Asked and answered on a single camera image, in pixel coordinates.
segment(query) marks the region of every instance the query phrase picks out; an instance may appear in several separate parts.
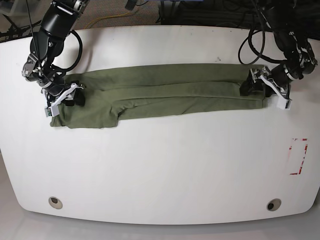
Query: black cable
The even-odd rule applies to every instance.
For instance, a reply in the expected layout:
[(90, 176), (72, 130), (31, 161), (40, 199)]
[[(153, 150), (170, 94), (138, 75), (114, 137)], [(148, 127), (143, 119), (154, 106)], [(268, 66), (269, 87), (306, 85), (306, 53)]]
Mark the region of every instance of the black cable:
[(4, 15), (4, 14), (2, 14), (2, 15), (5, 17), (5, 19), (7, 19), (7, 21), (8, 21), (16, 30), (19, 30), (19, 29), (20, 29), (20, 27), (18, 27), (18, 26), (14, 23), (14, 21), (11, 20), (10, 17), (8, 17), (8, 16), (6, 16), (6, 15)]
[[(39, 68), (41, 70), (42, 69), (42, 66), (40, 64), (40, 59), (39, 59), (39, 43), (37, 42), (36, 44), (36, 41), (35, 41), (35, 35), (34, 35), (34, 30), (33, 30), (33, 24), (32, 24), (32, 21), (31, 21), (31, 16), (30, 16), (30, 10), (29, 10), (29, 4), (28, 4), (28, 0), (25, 0), (25, 3), (26, 3), (26, 9), (28, 11), (28, 16), (29, 16), (29, 22), (30, 22), (30, 28), (31, 28), (31, 35), (32, 35), (32, 39), (33, 39), (33, 44), (34, 44), (34, 48), (35, 48), (35, 53), (36, 53), (36, 57), (38, 59), (38, 64), (39, 64)], [(56, 85), (56, 86), (59, 86), (63, 89), (68, 89), (70, 87), (66, 87), (65, 85), (63, 84), (58, 84), (58, 83), (55, 83), (54, 81), (52, 81), (51, 79), (49, 79), (45, 74), (43, 74), (43, 76), (49, 81), (51, 82), (52, 84)]]
[(136, 6), (138, 6), (138, 7), (143, 6), (143, 5), (147, 4), (148, 2), (149, 2), (149, 1), (146, 1), (146, 2), (144, 2), (144, 3), (142, 3), (142, 4), (136, 4)]
[(32, 39), (33, 39), (33, 44), (34, 44), (34, 50), (35, 50), (36, 57), (38, 58), (39, 68), (41, 69), (42, 66), (41, 66), (41, 64), (40, 64), (40, 59), (39, 59), (39, 43), (38, 43), (38, 41), (37, 41), (37, 44), (36, 44), (36, 39), (35, 39), (35, 35), (34, 35), (34, 30), (33, 30), (33, 28), (32, 28), (32, 21), (31, 21), (31, 16), (30, 16), (30, 10), (29, 10), (28, 0), (25, 0), (25, 3), (26, 3), (26, 9), (27, 9), (27, 11), (28, 11), (28, 16), (29, 16), (29, 22), (30, 22), (31, 34), (32, 34)]
[(160, 10), (158, 11), (159, 13), (159, 17), (158, 19), (155, 21), (156, 24), (160, 23), (161, 22), (161, 14), (160, 14)]
[[(41, 23), (41, 20), (33, 23), (33, 24), (32, 24), (32, 27), (36, 27), (36, 26), (38, 26), (40, 23)], [(26, 30), (28, 30), (28, 29), (30, 29), (30, 25), (22, 26), (22, 27), (20, 27), (20, 28), (21, 28), (21, 29), (26, 28)]]
[[(253, 4), (253, 6), (254, 6), (254, 9), (255, 9), (255, 11), (256, 11), (256, 14), (257, 14), (257, 16), (258, 16), (258, 18), (259, 18), (259, 21), (260, 21), (260, 24), (261, 24), (262, 46), (261, 46), (261, 50), (260, 50), (258, 56), (257, 56), (252, 62), (250, 62), (250, 63), (244, 63), (244, 62), (241, 61), (241, 58), (240, 58), (240, 51), (241, 51), (241, 48), (243, 47), (244, 43), (241, 45), (241, 48), (239, 49), (239, 52), (238, 52), (238, 59), (239, 59), (239, 62), (240, 62), (241, 64), (245, 64), (245, 65), (250, 65), (250, 64), (256, 63), (256, 62), (261, 58), (261, 56), (263, 55), (263, 52), (264, 52), (264, 49), (265, 49), (265, 46), (266, 46), (266, 32), (265, 32), (263, 20), (262, 20), (262, 18), (261, 18), (260, 12), (259, 12), (259, 10), (258, 10), (258, 8), (257, 8), (257, 5), (255, 4), (254, 0), (251, 0), (251, 2), (252, 2), (252, 4)], [(252, 27), (251, 30), (249, 31), (249, 36), (248, 36), (248, 38), (246, 38), (245, 41), (247, 41), (250, 37), (252, 38), (252, 35), (253, 35), (254, 30), (255, 30), (255, 28)]]
[(78, 33), (75, 30), (72, 30), (71, 33), (76, 37), (76, 39), (79, 42), (79, 52), (78, 52), (78, 57), (76, 58), (74, 64), (72, 64), (71, 67), (68, 68), (61, 68), (55, 65), (52, 65), (54, 67), (54, 73), (66, 73), (66, 72), (70, 72), (71, 70), (73, 70), (78, 63), (80, 62), (81, 56), (82, 56), (82, 52), (83, 52), (83, 43), (81, 40), (81, 37), (78, 35)]
[[(255, 35), (255, 34), (257, 34), (257, 33), (260, 33), (260, 32), (261, 32), (261, 30), (257, 30), (257, 31), (255, 31), (255, 32), (252, 34), (252, 36)], [(242, 62), (240, 54), (241, 54), (242, 48), (244, 47), (244, 45), (245, 45), (246, 41), (248, 41), (248, 39), (249, 39), (249, 36), (247, 36), (246, 39), (241, 43), (240, 48), (239, 48), (239, 51), (238, 51), (238, 59), (239, 59), (239, 62), (240, 62), (241, 64), (245, 64), (245, 63)]]
[(8, 40), (16, 40), (16, 39), (21, 39), (22, 37), (31, 37), (32, 35), (31, 35), (31, 30), (30, 30), (30, 32), (27, 34), (27, 35), (25, 35), (25, 36), (23, 36), (23, 34), (25, 33), (25, 32), (27, 32), (28, 30), (30, 29), (30, 26), (29, 27), (23, 27), (23, 28), (20, 28), (19, 30), (15, 30), (15, 29), (13, 29), (13, 27), (11, 26), (10, 28), (9, 28), (9, 30), (7, 31), (7, 32), (0, 32), (0, 38), (6, 38), (6, 39), (8, 39)]
[[(249, 43), (249, 47), (250, 47), (250, 49), (252, 50), (252, 52), (254, 52), (255, 55), (259, 56), (260, 52), (258, 52), (258, 51), (255, 49), (254, 45), (252, 44), (252, 36), (253, 36), (253, 30), (250, 30), (249, 36), (248, 36), (248, 38), (247, 38), (248, 43)], [(261, 59), (263, 59), (263, 60), (265, 60), (265, 61), (267, 61), (267, 62), (269, 62), (269, 63), (272, 63), (272, 64), (281, 64), (281, 63), (283, 63), (283, 62), (285, 61), (285, 60), (276, 60), (276, 59), (270, 58), (270, 57), (268, 57), (268, 56), (265, 56), (265, 55), (263, 55), (263, 54), (261, 54), (260, 57), (261, 57)]]

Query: white table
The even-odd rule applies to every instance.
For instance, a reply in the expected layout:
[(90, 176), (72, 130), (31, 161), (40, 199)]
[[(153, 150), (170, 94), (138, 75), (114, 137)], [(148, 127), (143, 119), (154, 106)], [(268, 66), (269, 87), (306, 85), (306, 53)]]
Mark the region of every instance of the white table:
[[(135, 26), (79, 34), (84, 54), (76, 73), (238, 63), (248, 31)], [(264, 53), (283, 58), (273, 36), (266, 37)], [(51, 128), (40, 87), (21, 76), (29, 45), (30, 39), (0, 44), (0, 148), (24, 209), (95, 221), (181, 225), (274, 218), (312, 206), (320, 186), (320, 67), (292, 84), (290, 111), (272, 101), (260, 110), (123, 120), (116, 128)], [(311, 45), (318, 57), (319, 42)], [(248, 49), (242, 54), (246, 62), (255, 57)], [(77, 53), (70, 36), (55, 63), (68, 67)], [(290, 175), (300, 168), (305, 143), (302, 172)], [(49, 205), (52, 196), (62, 201), (62, 209)], [(267, 210), (272, 199), (282, 201), (274, 212)]]

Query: green cloth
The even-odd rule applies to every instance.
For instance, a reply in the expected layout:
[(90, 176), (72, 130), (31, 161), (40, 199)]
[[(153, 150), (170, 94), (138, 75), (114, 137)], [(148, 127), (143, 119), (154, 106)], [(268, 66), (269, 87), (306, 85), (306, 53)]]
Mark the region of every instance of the green cloth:
[(124, 119), (261, 109), (262, 92), (250, 96), (240, 96), (239, 92), (252, 67), (170, 64), (67, 75), (67, 82), (78, 80), (85, 85), (86, 103), (83, 107), (60, 104), (60, 115), (52, 119), (51, 126), (110, 128)]

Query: green fabric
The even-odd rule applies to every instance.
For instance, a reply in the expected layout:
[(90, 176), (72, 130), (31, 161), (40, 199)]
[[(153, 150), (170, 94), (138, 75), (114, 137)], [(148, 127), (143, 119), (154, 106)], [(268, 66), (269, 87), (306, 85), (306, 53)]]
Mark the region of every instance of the green fabric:
[(109, 128), (119, 120), (263, 108), (263, 93), (240, 96), (252, 65), (171, 64), (72, 74), (85, 85), (85, 106), (59, 105), (52, 127)]

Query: yellow cable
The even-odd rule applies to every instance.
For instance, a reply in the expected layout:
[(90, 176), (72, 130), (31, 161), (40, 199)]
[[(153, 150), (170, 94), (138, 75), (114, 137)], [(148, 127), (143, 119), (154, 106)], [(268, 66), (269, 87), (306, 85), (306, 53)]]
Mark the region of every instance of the yellow cable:
[(98, 22), (100, 22), (101, 20), (104, 20), (104, 19), (121, 18), (121, 17), (125, 17), (125, 16), (134, 15), (134, 14), (136, 14), (137, 12), (138, 12), (138, 10), (135, 11), (135, 12), (130, 12), (130, 11), (129, 11), (129, 12), (126, 12), (126, 13), (120, 14), (120, 15), (98, 17), (98, 18), (92, 20), (91, 22), (89, 22), (89, 23), (85, 26), (84, 29), (88, 29), (88, 28), (90, 29), (90, 28), (92, 28), (96, 23), (98, 23)]

